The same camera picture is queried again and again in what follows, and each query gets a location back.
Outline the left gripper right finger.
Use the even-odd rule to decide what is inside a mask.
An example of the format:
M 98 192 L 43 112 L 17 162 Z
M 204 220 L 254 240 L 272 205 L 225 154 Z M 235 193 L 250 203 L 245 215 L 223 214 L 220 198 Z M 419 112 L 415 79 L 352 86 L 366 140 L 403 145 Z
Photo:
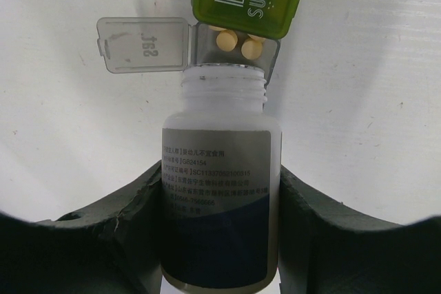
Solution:
M 281 293 L 439 293 L 440 217 L 400 225 L 280 173 Z

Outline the multicolour weekly pill organizer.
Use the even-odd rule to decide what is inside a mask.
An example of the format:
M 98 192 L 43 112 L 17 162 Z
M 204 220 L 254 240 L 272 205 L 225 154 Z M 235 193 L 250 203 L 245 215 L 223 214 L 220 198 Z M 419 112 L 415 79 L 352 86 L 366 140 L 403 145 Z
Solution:
M 182 17 L 99 19 L 97 45 L 113 74 L 181 72 L 201 65 L 257 67 L 271 78 L 280 41 L 289 31 L 300 0 L 191 0 L 195 24 Z M 234 31 L 237 46 L 224 52 L 216 44 L 214 25 Z M 256 60 L 241 54 L 248 34 L 265 37 Z

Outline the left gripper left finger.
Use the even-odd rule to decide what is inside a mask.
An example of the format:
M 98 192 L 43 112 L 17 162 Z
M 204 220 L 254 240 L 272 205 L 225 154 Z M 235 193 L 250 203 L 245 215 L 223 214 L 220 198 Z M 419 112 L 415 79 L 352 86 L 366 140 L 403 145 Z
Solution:
M 2 293 L 160 293 L 161 164 L 57 220 L 1 214 Z

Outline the white blue pill bottle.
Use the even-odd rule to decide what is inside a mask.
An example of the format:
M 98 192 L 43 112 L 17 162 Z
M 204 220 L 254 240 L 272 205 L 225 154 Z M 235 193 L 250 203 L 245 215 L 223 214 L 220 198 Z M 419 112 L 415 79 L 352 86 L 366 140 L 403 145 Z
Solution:
M 184 293 L 257 293 L 276 274 L 282 130 L 265 86 L 246 65 L 183 72 L 161 135 L 161 268 Z

